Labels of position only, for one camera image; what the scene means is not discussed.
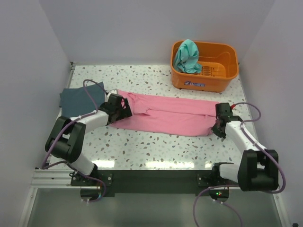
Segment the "pink t-shirt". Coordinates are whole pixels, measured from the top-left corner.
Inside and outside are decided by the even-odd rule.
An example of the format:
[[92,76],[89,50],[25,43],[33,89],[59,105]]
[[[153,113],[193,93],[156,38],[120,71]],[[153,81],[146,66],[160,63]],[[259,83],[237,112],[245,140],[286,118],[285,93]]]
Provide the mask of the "pink t-shirt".
[[216,121],[217,102],[144,95],[119,90],[127,98],[132,116],[112,127],[178,136],[208,136]]

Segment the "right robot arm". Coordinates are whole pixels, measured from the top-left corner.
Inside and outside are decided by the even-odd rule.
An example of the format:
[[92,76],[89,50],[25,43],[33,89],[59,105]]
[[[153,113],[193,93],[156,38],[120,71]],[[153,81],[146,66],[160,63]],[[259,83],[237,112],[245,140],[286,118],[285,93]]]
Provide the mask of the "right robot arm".
[[211,181],[221,186],[229,180],[237,183],[242,191],[275,191],[279,188],[278,153],[267,149],[251,135],[245,127],[246,121],[233,114],[235,106],[215,105],[216,122],[212,133],[222,139],[230,138],[241,153],[241,161],[239,164],[215,163]]

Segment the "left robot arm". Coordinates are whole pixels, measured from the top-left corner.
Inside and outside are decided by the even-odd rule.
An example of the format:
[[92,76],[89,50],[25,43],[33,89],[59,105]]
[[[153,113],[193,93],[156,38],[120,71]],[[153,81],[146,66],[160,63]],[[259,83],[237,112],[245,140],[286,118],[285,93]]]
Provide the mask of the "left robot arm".
[[80,172],[86,185],[94,185],[99,178],[98,167],[82,153],[85,134],[131,116],[127,98],[109,93],[107,101],[90,113],[74,118],[59,117],[46,141],[45,151]]

